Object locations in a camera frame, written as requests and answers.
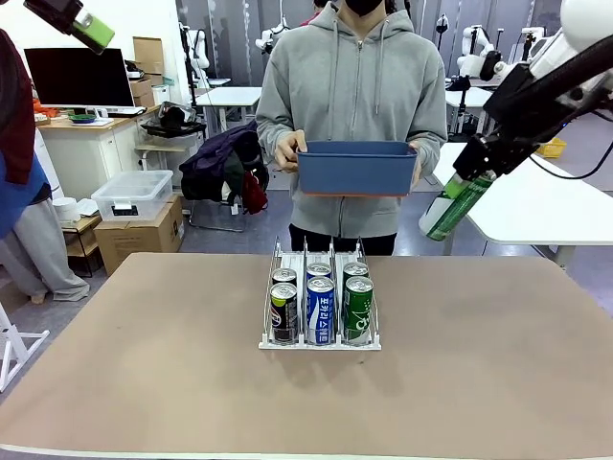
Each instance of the person's right hand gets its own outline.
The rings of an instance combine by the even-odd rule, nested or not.
[[[305,132],[301,129],[287,134],[275,149],[275,159],[277,164],[286,173],[296,173],[298,171],[298,155],[296,152],[307,151],[307,141]]]

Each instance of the blue bin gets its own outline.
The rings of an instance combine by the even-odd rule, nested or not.
[[[407,196],[417,152],[404,142],[309,142],[300,188],[317,196]]]

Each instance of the hood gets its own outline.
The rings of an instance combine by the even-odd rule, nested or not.
[[[338,18],[337,12],[338,8],[332,2],[328,2],[324,10],[315,19],[310,21],[310,25],[333,32],[334,23],[336,22],[340,35],[355,36],[349,26]],[[414,33],[415,28],[406,10],[401,10],[387,16],[385,21],[371,30],[367,38],[373,40],[386,39],[406,32]]]

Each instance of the yellow basket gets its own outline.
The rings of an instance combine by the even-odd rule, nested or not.
[[[548,144],[540,146],[536,151],[543,158],[559,158],[568,144],[555,137]]]

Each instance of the hoodie zipper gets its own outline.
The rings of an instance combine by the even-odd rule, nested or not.
[[[362,48],[364,47],[364,42],[359,40],[357,42],[357,73],[355,75],[355,102],[353,104],[353,122],[352,122],[352,132],[351,138],[353,140],[353,134],[355,133],[355,121],[357,118],[357,100],[359,98],[359,88],[360,88],[360,67],[362,63]],[[345,198],[341,198],[341,204],[338,212],[338,236],[343,238],[343,205],[345,204]]]

